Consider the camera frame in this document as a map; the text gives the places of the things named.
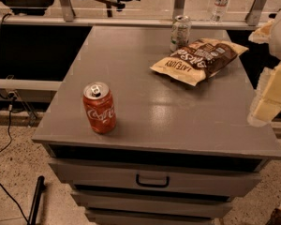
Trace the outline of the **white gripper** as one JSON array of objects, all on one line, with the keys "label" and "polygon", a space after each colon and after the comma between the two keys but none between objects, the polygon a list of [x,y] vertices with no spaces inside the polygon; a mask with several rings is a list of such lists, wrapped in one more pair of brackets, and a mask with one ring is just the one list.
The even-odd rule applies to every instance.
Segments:
[{"label": "white gripper", "polygon": [[[253,31],[248,40],[257,44],[269,44],[270,54],[281,60],[281,10],[276,14],[275,19],[270,19]],[[261,72],[247,121],[253,127],[263,127],[280,112],[281,62],[273,69],[266,67]]]}]

